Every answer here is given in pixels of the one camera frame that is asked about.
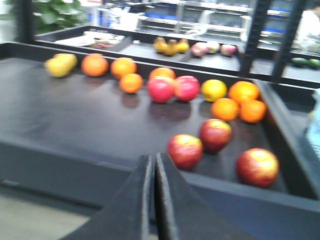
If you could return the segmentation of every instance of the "lemon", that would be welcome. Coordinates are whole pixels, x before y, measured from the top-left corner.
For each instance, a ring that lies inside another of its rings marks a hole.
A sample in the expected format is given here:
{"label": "lemon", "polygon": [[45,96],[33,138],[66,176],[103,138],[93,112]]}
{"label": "lemon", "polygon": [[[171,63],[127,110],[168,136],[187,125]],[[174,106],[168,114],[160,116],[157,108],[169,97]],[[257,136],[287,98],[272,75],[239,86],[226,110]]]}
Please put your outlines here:
{"label": "lemon", "polygon": [[201,85],[201,93],[207,102],[213,103],[217,99],[223,98],[227,95],[227,85],[217,79],[206,80]]}

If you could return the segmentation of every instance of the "white shirt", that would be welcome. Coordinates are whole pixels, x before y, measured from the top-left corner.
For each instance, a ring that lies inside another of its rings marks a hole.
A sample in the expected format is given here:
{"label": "white shirt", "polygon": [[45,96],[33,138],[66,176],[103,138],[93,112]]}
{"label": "white shirt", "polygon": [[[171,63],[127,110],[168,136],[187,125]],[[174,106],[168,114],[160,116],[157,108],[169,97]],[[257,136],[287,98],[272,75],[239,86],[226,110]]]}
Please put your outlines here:
{"label": "white shirt", "polygon": [[296,31],[298,41],[312,39],[320,35],[320,19],[311,10],[304,11]]}

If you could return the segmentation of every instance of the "apple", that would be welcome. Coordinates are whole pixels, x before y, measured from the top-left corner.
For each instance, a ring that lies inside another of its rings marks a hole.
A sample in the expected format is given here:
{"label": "apple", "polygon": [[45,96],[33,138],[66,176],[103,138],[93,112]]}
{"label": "apple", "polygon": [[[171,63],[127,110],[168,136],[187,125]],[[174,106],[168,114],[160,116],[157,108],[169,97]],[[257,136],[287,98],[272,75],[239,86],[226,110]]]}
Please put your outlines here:
{"label": "apple", "polygon": [[208,52],[208,46],[206,42],[196,42],[192,47],[191,47],[191,52],[193,55],[196,57],[202,57]]}
{"label": "apple", "polygon": [[215,54],[220,49],[220,44],[217,41],[207,41],[206,46],[208,47],[209,54]]}
{"label": "apple", "polygon": [[191,171],[203,156],[203,145],[199,138],[182,133],[170,138],[167,153],[178,169]]}
{"label": "apple", "polygon": [[175,95],[175,85],[172,78],[156,76],[147,83],[147,91],[156,103],[165,103]]}
{"label": "apple", "polygon": [[243,183],[268,188],[277,179],[279,161],[266,149],[251,148],[237,158],[236,172]]}
{"label": "apple", "polygon": [[189,102],[198,96],[200,83],[194,76],[179,76],[174,81],[174,95],[180,101]]}
{"label": "apple", "polygon": [[204,151],[209,154],[216,154],[230,141],[232,129],[227,122],[212,118],[203,122],[199,135]]}
{"label": "apple", "polygon": [[232,56],[237,51],[237,47],[230,44],[223,44],[220,48],[220,53],[225,56]]}

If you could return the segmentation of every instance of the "potted plant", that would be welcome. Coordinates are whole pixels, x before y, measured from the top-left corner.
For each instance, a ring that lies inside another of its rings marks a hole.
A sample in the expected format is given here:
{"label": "potted plant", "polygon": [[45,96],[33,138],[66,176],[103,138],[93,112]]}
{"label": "potted plant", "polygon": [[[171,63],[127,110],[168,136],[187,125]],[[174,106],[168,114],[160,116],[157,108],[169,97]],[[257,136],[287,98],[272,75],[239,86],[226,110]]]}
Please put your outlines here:
{"label": "potted plant", "polygon": [[[79,0],[66,3],[63,0],[33,0],[34,25],[37,34],[71,28],[88,21],[87,13]],[[0,14],[0,20],[15,19],[14,0],[5,0],[11,9],[6,14]]]}

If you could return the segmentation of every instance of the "pear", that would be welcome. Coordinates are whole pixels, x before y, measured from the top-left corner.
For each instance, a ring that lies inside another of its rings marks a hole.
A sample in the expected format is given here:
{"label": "pear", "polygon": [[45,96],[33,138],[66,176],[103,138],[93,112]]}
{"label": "pear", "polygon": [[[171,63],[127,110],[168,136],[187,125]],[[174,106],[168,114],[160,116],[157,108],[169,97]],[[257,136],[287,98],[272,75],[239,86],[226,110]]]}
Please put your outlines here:
{"label": "pear", "polygon": [[73,70],[78,64],[76,55],[72,53],[57,53],[53,56],[53,58],[59,58],[65,61],[71,70]]}
{"label": "pear", "polygon": [[71,71],[71,68],[67,66],[66,63],[67,62],[60,57],[54,57],[45,61],[44,66],[52,77],[63,78]]}
{"label": "pear", "polygon": [[163,54],[165,52],[166,48],[167,48],[167,43],[166,43],[166,40],[163,37],[158,36],[154,40],[153,46],[154,46],[154,48],[155,48],[157,53]]}
{"label": "pear", "polygon": [[176,45],[177,52],[184,54],[190,49],[189,41],[185,38],[182,38]]}
{"label": "pear", "polygon": [[178,51],[177,51],[177,40],[174,40],[174,39],[170,39],[168,41],[168,46],[166,47],[165,51],[164,51],[164,54],[167,55],[167,56],[173,56],[175,55]]}

